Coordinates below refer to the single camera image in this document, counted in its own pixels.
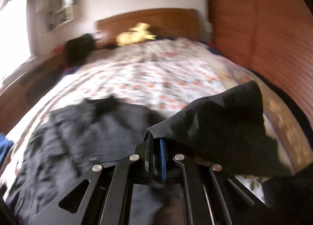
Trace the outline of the wooden desk counter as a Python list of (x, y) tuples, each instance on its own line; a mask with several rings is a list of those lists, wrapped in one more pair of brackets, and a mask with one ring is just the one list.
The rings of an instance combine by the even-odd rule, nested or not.
[(66, 68), (59, 53), (24, 73), (1, 92), (1, 132), (7, 134), (57, 83)]

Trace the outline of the dark wooden chair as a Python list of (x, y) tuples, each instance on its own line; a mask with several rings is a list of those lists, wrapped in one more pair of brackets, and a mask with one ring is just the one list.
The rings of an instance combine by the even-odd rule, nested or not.
[(69, 67), (83, 65), (91, 51), (95, 50), (95, 40), (92, 34), (86, 33), (69, 40), (64, 49), (66, 64)]

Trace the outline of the wooden louvred wardrobe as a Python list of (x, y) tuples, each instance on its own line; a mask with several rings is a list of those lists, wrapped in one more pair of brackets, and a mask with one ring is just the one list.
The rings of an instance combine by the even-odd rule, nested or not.
[(213, 41), (312, 118), (312, 14), (304, 0), (213, 0)]

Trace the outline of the orange print bed sheet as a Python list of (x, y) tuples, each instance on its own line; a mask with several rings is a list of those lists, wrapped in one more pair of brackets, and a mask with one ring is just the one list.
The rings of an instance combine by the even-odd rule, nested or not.
[(4, 198), (12, 191), (34, 130), (48, 121), (52, 111), (80, 104), (86, 99), (113, 96), (170, 117), (198, 98), (217, 95), (251, 81), (246, 70), (232, 74), (230, 66), (229, 60), (219, 56), (211, 60), (99, 60), (63, 77), (9, 132), (8, 137), (14, 145), (1, 175)]

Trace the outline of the dark garment on bed edge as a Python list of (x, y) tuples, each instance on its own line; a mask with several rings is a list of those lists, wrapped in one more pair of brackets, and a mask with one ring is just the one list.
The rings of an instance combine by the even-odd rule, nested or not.
[(262, 188), (277, 224), (312, 224), (312, 177), (271, 178)]

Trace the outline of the folded blue garment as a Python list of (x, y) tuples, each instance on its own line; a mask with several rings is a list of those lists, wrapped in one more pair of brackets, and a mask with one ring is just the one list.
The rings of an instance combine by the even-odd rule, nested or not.
[(0, 134), (0, 164), (2, 165), (9, 150), (13, 146), (13, 141), (6, 138), (4, 133)]

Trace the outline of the yellow plush toy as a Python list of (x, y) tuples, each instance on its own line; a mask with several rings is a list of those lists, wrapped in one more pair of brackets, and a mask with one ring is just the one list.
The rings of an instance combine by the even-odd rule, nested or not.
[(116, 44), (117, 46), (127, 46), (147, 40), (156, 40), (157, 36), (153, 35), (149, 29), (149, 24), (138, 23), (135, 27), (129, 28), (128, 31), (120, 33), (116, 37)]

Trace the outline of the floral quilt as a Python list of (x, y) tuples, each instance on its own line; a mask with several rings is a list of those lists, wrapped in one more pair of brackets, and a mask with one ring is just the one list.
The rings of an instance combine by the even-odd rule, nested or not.
[(239, 84), (226, 59), (185, 38), (106, 45), (87, 57), (91, 99), (80, 127), (90, 159), (110, 162), (151, 136), (167, 155), (220, 164), (236, 175), (285, 177), (301, 169), (271, 110), (277, 102), (296, 138), (305, 135), (285, 103), (259, 80)]

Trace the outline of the window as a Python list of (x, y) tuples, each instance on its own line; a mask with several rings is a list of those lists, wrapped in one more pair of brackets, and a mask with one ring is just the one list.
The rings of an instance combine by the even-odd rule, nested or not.
[(1, 82), (31, 58), (27, 1), (9, 0), (1, 9)]

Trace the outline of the white wall shelf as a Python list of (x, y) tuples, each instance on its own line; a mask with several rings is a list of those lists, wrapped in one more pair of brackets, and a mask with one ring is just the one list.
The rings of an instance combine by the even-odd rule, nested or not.
[(35, 0), (35, 11), (43, 13), (48, 31), (75, 19), (78, 0)]

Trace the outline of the black jacket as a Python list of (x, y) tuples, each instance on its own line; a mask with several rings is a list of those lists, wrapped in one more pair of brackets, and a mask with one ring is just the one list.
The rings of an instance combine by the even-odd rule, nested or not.
[(26, 224), (95, 164), (139, 152), (145, 172), (160, 180), (161, 154), (177, 151), (236, 175), (290, 175), (266, 134), (261, 90), (249, 81), (168, 118), (113, 96), (52, 111), (31, 135), (6, 204)]

